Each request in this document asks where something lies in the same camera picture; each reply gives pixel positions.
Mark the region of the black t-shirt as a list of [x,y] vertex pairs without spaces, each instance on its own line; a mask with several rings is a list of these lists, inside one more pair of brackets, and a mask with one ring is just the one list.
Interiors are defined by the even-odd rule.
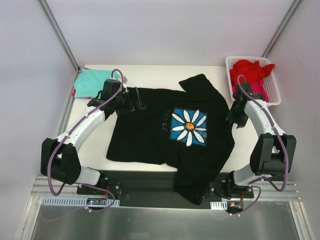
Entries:
[[181,90],[139,88],[146,108],[119,115],[106,158],[176,168],[174,190],[194,205],[229,159],[235,141],[225,98],[204,74]]

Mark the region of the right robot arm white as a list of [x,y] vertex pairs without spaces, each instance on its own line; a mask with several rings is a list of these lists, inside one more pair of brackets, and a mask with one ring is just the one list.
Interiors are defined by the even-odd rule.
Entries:
[[227,121],[242,128],[248,120],[252,122],[258,140],[249,164],[229,174],[232,181],[225,184],[225,192],[234,198],[242,193],[243,186],[259,181],[267,181],[276,191],[282,192],[288,182],[297,140],[277,125],[267,103],[259,95],[237,93]]

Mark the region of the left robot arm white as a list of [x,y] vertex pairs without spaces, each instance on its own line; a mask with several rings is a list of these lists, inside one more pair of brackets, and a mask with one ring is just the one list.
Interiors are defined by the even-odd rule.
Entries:
[[107,79],[95,98],[92,98],[79,119],[54,139],[46,138],[41,146],[40,172],[64,184],[88,184],[94,194],[105,191],[106,183],[98,170],[84,167],[78,152],[93,131],[107,118],[144,110],[137,87],[126,87],[115,79]]

